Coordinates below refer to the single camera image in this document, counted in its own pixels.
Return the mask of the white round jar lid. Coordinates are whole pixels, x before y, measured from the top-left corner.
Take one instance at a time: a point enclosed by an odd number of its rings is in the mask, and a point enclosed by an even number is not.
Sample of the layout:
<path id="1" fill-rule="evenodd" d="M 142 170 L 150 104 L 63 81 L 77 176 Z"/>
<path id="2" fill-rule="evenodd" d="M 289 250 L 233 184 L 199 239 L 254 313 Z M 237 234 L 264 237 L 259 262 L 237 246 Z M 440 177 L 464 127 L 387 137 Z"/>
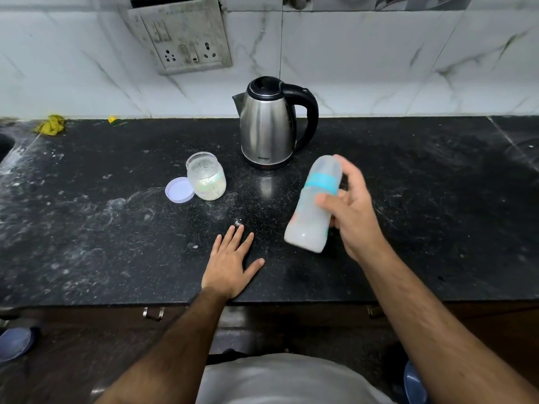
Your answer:
<path id="1" fill-rule="evenodd" d="M 194 190 L 185 176 L 174 178 L 165 187 L 165 195 L 172 203 L 186 203 L 194 196 Z"/>

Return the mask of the kitchen sink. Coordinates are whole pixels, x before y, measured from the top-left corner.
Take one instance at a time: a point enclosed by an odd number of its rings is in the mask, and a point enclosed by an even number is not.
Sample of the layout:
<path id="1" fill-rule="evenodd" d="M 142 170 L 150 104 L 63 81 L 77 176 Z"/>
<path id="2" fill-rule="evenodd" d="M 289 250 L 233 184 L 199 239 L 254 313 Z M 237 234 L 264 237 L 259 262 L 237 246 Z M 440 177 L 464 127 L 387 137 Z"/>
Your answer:
<path id="1" fill-rule="evenodd" d="M 16 140 L 8 134 L 0 132 L 0 164 L 6 160 L 7 156 L 16 146 Z"/>

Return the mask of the steel utensil rack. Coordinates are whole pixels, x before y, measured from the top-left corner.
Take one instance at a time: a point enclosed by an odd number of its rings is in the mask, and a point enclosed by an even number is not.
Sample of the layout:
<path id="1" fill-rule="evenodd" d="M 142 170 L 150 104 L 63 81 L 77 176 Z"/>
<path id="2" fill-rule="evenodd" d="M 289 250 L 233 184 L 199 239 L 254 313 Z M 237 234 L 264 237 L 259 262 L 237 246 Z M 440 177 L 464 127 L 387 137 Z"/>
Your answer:
<path id="1" fill-rule="evenodd" d="M 463 11 L 472 0 L 282 0 L 296 11 Z"/>

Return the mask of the blue slipper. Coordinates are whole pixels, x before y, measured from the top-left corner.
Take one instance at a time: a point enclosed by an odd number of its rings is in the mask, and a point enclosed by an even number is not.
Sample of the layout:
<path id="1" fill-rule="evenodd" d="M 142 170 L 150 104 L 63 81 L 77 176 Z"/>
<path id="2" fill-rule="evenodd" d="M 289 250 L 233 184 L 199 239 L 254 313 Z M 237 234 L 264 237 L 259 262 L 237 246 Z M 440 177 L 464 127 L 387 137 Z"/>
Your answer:
<path id="1" fill-rule="evenodd" d="M 404 367 L 403 386 L 408 404 L 431 404 L 419 373 L 411 360 L 408 360 Z"/>
<path id="2" fill-rule="evenodd" d="M 38 331 L 34 327 L 11 327 L 0 334 L 0 364 L 15 360 L 34 346 Z"/>

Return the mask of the person's right hand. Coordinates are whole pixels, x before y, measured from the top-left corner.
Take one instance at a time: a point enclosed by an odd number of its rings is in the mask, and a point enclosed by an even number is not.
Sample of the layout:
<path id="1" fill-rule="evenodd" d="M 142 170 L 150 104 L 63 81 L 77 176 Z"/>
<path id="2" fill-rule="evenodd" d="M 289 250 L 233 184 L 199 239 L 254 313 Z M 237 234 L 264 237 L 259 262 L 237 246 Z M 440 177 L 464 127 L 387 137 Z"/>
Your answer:
<path id="1" fill-rule="evenodd" d="M 364 266 L 389 247 L 376 218 L 361 171 L 345 157 L 333 155 L 347 177 L 348 190 L 339 190 L 340 216 L 332 217 L 348 255 Z"/>

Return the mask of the grey wall socket switch plate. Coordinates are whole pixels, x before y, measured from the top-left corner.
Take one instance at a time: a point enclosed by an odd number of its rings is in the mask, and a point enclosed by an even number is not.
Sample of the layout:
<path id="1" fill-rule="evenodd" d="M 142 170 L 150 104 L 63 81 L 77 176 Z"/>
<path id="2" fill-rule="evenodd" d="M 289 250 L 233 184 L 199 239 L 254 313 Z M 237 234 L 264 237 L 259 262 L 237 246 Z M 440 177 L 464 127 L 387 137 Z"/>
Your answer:
<path id="1" fill-rule="evenodd" d="M 232 67 L 219 0 L 132 8 L 127 18 L 159 75 Z"/>

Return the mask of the person's grey shirt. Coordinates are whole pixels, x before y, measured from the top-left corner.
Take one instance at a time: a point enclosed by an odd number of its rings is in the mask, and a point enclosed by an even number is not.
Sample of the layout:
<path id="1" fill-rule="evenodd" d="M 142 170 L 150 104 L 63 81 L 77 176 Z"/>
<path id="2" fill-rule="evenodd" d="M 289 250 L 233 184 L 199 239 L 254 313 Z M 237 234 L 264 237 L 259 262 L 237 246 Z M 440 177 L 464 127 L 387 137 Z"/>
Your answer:
<path id="1" fill-rule="evenodd" d="M 196 404 L 396 404 L 359 373 L 291 353 L 206 366 Z"/>

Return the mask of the crumpled yellow cloth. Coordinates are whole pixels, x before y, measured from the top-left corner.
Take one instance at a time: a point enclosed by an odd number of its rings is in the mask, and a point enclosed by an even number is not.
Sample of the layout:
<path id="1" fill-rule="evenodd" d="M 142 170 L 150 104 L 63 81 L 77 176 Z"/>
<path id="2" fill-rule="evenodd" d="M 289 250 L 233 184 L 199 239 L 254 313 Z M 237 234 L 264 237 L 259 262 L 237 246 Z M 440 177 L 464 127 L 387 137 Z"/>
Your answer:
<path id="1" fill-rule="evenodd" d="M 49 115 L 48 118 L 42 121 L 34 132 L 41 135 L 56 136 L 65 130 L 65 119 L 61 115 Z"/>

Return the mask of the person's left forearm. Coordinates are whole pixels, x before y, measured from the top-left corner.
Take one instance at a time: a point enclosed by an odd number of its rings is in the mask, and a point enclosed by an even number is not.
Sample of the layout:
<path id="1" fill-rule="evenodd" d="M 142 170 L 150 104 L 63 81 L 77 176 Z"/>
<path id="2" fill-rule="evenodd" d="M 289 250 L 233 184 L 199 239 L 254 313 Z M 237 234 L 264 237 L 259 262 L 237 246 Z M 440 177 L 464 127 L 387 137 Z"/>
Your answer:
<path id="1" fill-rule="evenodd" d="M 203 289 L 159 342 L 95 404 L 195 404 L 227 296 Z"/>

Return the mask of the person's left hand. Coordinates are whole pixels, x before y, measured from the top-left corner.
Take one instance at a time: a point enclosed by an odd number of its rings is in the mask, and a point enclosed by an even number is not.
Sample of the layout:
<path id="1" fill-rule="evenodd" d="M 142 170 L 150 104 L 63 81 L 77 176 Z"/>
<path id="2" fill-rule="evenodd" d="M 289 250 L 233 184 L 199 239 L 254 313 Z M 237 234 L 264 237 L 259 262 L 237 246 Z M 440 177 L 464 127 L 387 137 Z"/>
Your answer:
<path id="1" fill-rule="evenodd" d="M 223 250 L 218 258 L 209 258 L 202 277 L 202 293 L 211 293 L 223 300 L 230 300 L 236 298 L 245 289 L 243 272 L 247 268 L 244 267 L 244 260 L 252 246 L 254 233 L 249 233 L 242 241 L 246 253 L 235 252 L 232 251 L 232 238 L 237 228 L 236 226 L 228 228 L 223 235 Z"/>

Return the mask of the clear glass jar with powder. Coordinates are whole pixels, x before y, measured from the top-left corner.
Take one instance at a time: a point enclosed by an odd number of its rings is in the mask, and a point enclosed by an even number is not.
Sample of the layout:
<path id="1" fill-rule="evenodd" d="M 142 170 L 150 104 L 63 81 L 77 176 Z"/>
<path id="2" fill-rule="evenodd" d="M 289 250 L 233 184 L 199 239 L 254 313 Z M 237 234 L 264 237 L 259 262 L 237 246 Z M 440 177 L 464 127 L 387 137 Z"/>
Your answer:
<path id="1" fill-rule="evenodd" d="M 219 199 L 226 190 L 226 177 L 217 157 L 198 152 L 186 161 L 187 178 L 196 196 L 205 201 Z"/>

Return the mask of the person's right forearm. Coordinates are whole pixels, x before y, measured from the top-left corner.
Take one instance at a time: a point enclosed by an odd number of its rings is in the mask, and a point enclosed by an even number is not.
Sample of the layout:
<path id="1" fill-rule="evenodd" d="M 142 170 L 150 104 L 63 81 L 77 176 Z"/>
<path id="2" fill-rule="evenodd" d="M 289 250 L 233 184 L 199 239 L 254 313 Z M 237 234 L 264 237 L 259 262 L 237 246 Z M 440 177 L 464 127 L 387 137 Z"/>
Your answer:
<path id="1" fill-rule="evenodd" d="M 539 390 L 471 333 L 388 244 L 356 258 L 436 404 L 539 404 Z"/>

